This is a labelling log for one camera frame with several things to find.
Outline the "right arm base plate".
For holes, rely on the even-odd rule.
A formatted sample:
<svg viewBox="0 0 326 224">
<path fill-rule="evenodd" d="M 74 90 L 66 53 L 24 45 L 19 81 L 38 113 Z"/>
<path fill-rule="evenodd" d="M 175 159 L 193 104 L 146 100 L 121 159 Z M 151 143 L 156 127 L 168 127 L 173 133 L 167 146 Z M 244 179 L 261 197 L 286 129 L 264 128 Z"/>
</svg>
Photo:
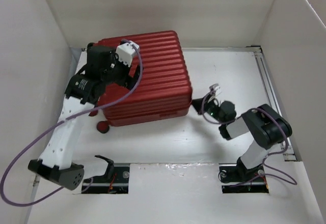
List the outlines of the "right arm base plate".
<svg viewBox="0 0 326 224">
<path fill-rule="evenodd" d="M 222 193 L 269 193 L 267 181 L 258 176 L 259 172 L 264 172 L 262 165 L 241 176 L 235 164 L 220 164 L 218 179 L 222 184 Z"/>
</svg>

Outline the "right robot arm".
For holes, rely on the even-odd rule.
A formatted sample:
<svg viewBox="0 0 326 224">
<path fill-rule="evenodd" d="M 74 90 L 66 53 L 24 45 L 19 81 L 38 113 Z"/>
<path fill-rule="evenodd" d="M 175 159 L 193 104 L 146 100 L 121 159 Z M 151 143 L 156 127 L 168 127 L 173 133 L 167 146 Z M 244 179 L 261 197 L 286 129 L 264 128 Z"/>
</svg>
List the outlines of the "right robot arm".
<svg viewBox="0 0 326 224">
<path fill-rule="evenodd" d="M 288 138 L 292 135 L 290 124 L 268 104 L 249 109 L 237 117 L 235 105 L 231 101 L 218 102 L 211 95 L 192 101 L 192 106 L 199 115 L 208 114 L 214 121 L 211 124 L 219 125 L 220 135 L 227 141 L 243 134 L 250 133 L 253 142 L 248 149 L 237 159 L 231 169 L 221 169 L 229 182 L 249 182 L 255 177 L 265 174 L 259 173 L 270 155 L 282 154 L 282 151 L 273 152 L 273 147 L 285 142 L 288 148 Z"/>
</svg>

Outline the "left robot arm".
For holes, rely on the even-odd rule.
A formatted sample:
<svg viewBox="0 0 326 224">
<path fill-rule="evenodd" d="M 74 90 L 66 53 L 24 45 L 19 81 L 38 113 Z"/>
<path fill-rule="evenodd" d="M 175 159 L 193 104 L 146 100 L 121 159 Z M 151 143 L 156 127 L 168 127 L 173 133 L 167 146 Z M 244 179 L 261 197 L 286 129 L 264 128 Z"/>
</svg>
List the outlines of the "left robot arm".
<svg viewBox="0 0 326 224">
<path fill-rule="evenodd" d="M 134 75 L 129 74 L 132 61 L 139 56 L 140 46 L 132 41 L 122 40 L 117 47 L 88 45 L 85 61 L 79 62 L 68 82 L 58 125 L 40 156 L 29 162 L 30 171 L 68 190 L 75 190 L 87 178 L 97 176 L 106 182 L 113 177 L 112 160 L 96 155 L 74 162 L 73 153 L 89 114 L 124 101 L 139 86 L 143 64 L 137 65 Z M 111 84 L 128 89 L 128 93 L 106 105 L 98 105 Z"/>
</svg>

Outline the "red suitcase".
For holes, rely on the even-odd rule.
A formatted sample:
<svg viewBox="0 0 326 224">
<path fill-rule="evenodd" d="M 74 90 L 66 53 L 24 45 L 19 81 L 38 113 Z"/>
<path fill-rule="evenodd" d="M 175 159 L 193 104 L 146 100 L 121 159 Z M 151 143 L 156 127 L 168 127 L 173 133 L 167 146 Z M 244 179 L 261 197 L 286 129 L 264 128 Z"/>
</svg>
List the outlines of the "red suitcase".
<svg viewBox="0 0 326 224">
<path fill-rule="evenodd" d="M 140 46 L 143 75 L 137 89 L 125 100 L 102 109 L 100 133 L 119 127 L 187 115 L 193 88 L 178 35 L 161 31 L 105 38 L 98 45 L 117 47 L 122 39 Z"/>
</svg>

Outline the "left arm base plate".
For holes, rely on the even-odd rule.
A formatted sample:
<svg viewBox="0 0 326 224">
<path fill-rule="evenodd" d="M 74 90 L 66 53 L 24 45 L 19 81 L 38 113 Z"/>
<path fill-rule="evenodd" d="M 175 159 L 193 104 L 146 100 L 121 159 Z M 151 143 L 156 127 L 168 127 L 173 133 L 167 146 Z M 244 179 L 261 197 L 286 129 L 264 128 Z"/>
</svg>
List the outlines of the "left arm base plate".
<svg viewBox="0 0 326 224">
<path fill-rule="evenodd" d="M 93 177 L 83 181 L 81 186 L 82 194 L 128 194 L 129 190 L 130 165 L 118 164 L 114 168 L 111 178 L 106 179 L 103 176 Z"/>
</svg>

